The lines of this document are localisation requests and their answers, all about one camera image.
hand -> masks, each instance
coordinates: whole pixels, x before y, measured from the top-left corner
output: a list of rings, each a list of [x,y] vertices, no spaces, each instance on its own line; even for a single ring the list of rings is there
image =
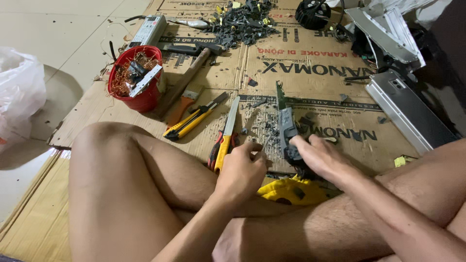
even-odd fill
[[[227,154],[215,193],[236,204],[241,204],[254,195],[267,173],[267,155],[261,150],[262,145],[246,142]]]
[[[301,136],[295,136],[290,143],[298,148],[304,162],[316,174],[332,182],[337,187],[342,183],[345,174],[361,173],[348,159],[324,139],[311,135],[307,143]]]

orange paintbrush handle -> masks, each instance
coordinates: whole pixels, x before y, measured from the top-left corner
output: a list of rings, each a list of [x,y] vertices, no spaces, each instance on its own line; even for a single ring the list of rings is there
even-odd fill
[[[188,107],[194,104],[194,100],[187,98],[187,97],[181,97],[181,104],[179,107],[177,107],[167,118],[167,130],[172,128],[174,125],[178,124],[181,121],[181,118],[185,114],[186,110]]]

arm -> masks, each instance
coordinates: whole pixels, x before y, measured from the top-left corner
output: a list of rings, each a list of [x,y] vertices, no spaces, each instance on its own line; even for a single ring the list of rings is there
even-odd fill
[[[153,262],[212,259],[212,251],[226,225],[239,206],[257,192],[265,177],[267,157],[261,150],[261,145],[248,142],[225,156],[214,193]]]
[[[335,148],[312,135],[291,143],[317,174],[345,191],[403,261],[466,261],[466,243],[362,174]]]

white plastic bag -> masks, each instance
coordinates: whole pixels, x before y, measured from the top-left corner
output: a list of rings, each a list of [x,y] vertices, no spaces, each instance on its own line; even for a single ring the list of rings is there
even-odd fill
[[[0,47],[0,153],[31,134],[31,115],[45,104],[44,65]]]

red bucket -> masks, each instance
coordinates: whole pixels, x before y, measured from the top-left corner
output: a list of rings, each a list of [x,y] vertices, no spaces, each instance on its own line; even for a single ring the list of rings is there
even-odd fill
[[[154,46],[138,46],[128,49],[123,54],[121,54],[115,65],[110,72],[109,78],[109,86],[108,91],[111,94],[111,85],[113,80],[115,79],[115,74],[117,73],[116,65],[123,66],[127,62],[131,62],[134,59],[135,54],[139,52],[144,52],[147,57],[157,58],[158,64],[162,66],[162,53],[160,50]],[[158,99],[161,97],[161,92],[159,90],[159,80],[161,80],[163,69],[155,76],[155,78],[151,81],[149,86],[144,90],[144,92],[140,93],[135,97],[119,97],[117,95],[112,95],[114,98],[123,101],[129,108],[136,110],[140,113],[148,112],[153,110],[157,107]]]

